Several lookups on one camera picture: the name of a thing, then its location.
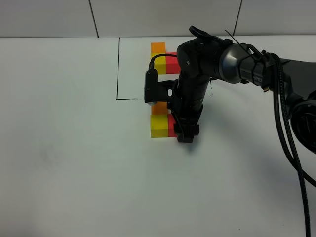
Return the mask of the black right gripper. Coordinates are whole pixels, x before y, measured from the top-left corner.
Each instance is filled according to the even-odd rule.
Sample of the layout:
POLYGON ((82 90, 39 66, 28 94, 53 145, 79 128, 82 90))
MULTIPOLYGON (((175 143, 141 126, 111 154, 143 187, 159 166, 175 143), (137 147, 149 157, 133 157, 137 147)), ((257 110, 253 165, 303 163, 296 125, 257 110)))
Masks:
POLYGON ((180 143, 192 143, 199 134, 197 123, 209 81, 208 75, 191 76, 181 71, 178 79, 170 82, 167 96, 176 121, 173 130, 180 143))

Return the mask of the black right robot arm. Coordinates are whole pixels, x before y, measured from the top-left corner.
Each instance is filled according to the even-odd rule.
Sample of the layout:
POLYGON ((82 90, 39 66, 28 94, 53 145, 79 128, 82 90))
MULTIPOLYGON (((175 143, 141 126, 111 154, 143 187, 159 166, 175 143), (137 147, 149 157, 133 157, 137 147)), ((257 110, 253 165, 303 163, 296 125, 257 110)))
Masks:
POLYGON ((284 98, 287 121, 308 150, 316 150, 316 65, 282 59, 245 43, 212 36, 194 26, 195 36, 177 48, 180 75, 174 89, 181 100, 174 132, 190 143, 199 133, 198 120, 207 85, 212 80, 252 83, 284 98))

